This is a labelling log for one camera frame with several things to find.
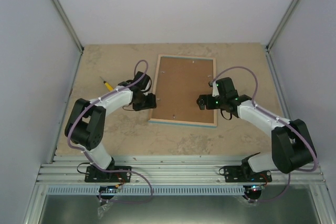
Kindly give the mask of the yellow handled screwdriver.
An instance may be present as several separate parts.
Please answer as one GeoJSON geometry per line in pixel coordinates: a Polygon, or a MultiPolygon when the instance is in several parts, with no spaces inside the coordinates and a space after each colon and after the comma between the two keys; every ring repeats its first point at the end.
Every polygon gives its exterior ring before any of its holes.
{"type": "Polygon", "coordinates": [[[107,81],[105,81],[105,79],[103,77],[100,77],[100,79],[102,80],[103,84],[106,86],[106,88],[109,90],[109,91],[112,91],[113,90],[113,87],[110,83],[108,83],[107,81]]]}

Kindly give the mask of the teal wooden picture frame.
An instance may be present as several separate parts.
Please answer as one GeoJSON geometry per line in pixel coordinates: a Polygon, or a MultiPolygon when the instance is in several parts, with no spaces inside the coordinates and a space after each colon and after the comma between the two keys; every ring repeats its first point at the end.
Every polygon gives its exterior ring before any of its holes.
{"type": "Polygon", "coordinates": [[[215,110],[200,110],[196,100],[211,94],[208,83],[216,75],[216,59],[211,57],[159,55],[152,92],[156,108],[149,122],[199,127],[217,127],[215,110]]]}

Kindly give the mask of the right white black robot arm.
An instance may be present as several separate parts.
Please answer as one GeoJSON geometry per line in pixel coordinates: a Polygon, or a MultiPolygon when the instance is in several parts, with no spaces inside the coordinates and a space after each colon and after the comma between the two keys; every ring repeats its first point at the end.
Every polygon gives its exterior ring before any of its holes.
{"type": "Polygon", "coordinates": [[[239,166],[225,166],[227,182],[271,180],[269,172],[289,174],[313,162],[316,151],[304,121],[278,117],[260,107],[247,95],[239,95],[231,78],[222,78],[210,85],[211,94],[201,94],[196,103],[200,110],[220,110],[245,120],[271,138],[270,153],[245,157],[239,166]]]}

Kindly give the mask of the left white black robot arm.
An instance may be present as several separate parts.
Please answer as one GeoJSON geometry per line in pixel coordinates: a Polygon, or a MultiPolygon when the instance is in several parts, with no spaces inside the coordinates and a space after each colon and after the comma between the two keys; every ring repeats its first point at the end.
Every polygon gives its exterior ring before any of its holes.
{"type": "Polygon", "coordinates": [[[155,109],[155,94],[149,92],[151,85],[150,76],[138,71],[132,80],[119,83],[110,93],[93,100],[80,98],[73,105],[65,136],[72,148],[86,155],[104,182],[112,180],[115,175],[114,159],[102,143],[106,117],[128,105],[133,111],[155,109]]]}

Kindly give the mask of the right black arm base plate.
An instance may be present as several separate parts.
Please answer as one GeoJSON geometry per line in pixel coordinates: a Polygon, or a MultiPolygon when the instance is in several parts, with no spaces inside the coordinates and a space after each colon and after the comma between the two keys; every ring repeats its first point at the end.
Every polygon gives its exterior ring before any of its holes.
{"type": "Polygon", "coordinates": [[[224,176],[227,183],[270,183],[272,182],[271,172],[253,172],[250,168],[240,166],[223,166],[218,170],[224,176]]]}

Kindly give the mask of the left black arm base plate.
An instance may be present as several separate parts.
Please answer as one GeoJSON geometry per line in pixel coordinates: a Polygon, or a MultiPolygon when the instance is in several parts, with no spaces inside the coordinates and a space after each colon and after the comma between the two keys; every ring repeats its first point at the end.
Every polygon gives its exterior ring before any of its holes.
{"type": "Polygon", "coordinates": [[[102,172],[93,165],[86,169],[86,183],[128,183],[131,179],[131,166],[116,166],[116,173],[102,172]]]}

